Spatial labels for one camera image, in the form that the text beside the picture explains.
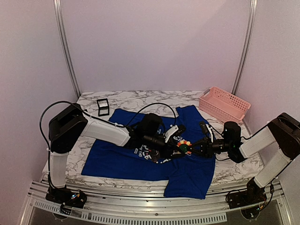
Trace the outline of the orange yellow flower brooch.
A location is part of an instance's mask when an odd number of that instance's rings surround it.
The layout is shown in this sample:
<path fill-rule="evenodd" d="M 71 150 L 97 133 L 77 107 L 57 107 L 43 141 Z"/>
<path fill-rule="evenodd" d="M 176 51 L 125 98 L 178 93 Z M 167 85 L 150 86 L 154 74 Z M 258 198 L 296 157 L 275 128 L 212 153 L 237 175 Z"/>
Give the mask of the orange yellow flower brooch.
<path fill-rule="evenodd" d="M 191 142 L 190 141 L 186 141 L 186 140 L 181 140 L 177 143 L 177 147 L 179 147 L 185 154 L 187 155 L 191 155 L 191 151 L 189 151 L 189 147 L 191 146 Z"/>

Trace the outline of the blue printed t-shirt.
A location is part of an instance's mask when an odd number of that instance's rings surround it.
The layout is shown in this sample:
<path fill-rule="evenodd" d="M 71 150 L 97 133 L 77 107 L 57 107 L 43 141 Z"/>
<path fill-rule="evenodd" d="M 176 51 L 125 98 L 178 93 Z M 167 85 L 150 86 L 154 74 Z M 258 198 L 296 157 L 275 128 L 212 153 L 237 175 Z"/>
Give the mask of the blue printed t-shirt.
<path fill-rule="evenodd" d="M 186 131 L 176 142 L 191 143 L 202 139 L 199 122 L 208 123 L 194 105 L 176 107 L 176 125 L 184 125 Z M 134 112 L 116 109 L 110 122 L 125 124 L 133 118 Z M 160 181 L 167 180 L 164 197 L 189 197 L 205 199 L 213 180 L 215 157 L 205 158 L 195 154 L 176 159 L 151 161 L 148 146 L 125 149 L 112 143 L 96 140 L 89 152 L 81 175 L 126 180 Z"/>

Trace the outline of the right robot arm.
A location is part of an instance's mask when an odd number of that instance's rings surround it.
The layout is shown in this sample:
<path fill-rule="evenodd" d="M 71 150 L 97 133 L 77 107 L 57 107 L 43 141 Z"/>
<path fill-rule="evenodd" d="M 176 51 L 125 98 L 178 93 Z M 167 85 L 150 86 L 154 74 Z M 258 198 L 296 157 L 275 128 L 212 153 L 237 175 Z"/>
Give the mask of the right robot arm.
<path fill-rule="evenodd" d="M 247 183 L 242 200 L 253 204 L 260 198 L 265 186 L 271 183 L 300 154 L 300 123 L 287 113 L 282 113 L 242 142 L 241 128 L 234 121 L 224 124 L 221 139 L 204 137 L 193 143 L 190 151 L 210 158 L 226 152 L 235 163 L 241 163 L 259 151 L 276 143 L 278 150 L 267 165 Z"/>

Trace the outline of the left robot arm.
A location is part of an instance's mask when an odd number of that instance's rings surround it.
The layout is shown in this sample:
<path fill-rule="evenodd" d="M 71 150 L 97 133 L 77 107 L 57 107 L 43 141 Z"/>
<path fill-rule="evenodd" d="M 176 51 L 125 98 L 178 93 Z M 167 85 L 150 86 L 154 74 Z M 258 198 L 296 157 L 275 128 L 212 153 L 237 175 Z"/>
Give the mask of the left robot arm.
<path fill-rule="evenodd" d="M 48 135 L 48 179 L 52 188 L 51 195 L 59 203 L 66 203 L 70 194 L 66 187 L 65 173 L 69 152 L 81 136 L 106 141 L 125 148 L 146 145 L 151 149 L 151 158 L 172 159 L 184 155 L 173 137 L 185 131 L 183 125 L 173 124 L 162 134 L 160 116 L 149 113 L 141 121 L 126 125 L 112 123 L 89 115 L 79 104 L 70 103 L 67 108 L 49 122 Z"/>

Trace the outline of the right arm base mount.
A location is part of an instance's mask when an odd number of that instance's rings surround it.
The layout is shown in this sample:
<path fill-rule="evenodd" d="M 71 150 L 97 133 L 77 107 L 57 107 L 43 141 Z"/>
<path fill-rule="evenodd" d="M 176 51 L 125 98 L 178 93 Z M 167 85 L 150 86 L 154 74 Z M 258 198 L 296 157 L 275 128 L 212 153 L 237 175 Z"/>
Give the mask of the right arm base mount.
<path fill-rule="evenodd" d="M 259 188 L 258 190 L 247 189 L 244 191 L 232 190 L 225 197 L 225 201 L 228 203 L 230 209 L 249 206 L 266 200 L 267 196 L 264 188 Z"/>

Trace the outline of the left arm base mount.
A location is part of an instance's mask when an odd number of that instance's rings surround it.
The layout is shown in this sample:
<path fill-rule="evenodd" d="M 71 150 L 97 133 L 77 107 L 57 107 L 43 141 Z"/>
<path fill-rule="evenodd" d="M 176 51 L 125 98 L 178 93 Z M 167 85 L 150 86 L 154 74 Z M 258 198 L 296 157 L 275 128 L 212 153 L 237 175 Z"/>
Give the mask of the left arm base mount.
<path fill-rule="evenodd" d="M 81 190 L 72 191 L 66 187 L 49 187 L 45 199 L 50 202 L 59 203 L 63 206 L 82 209 L 87 201 L 87 196 Z"/>

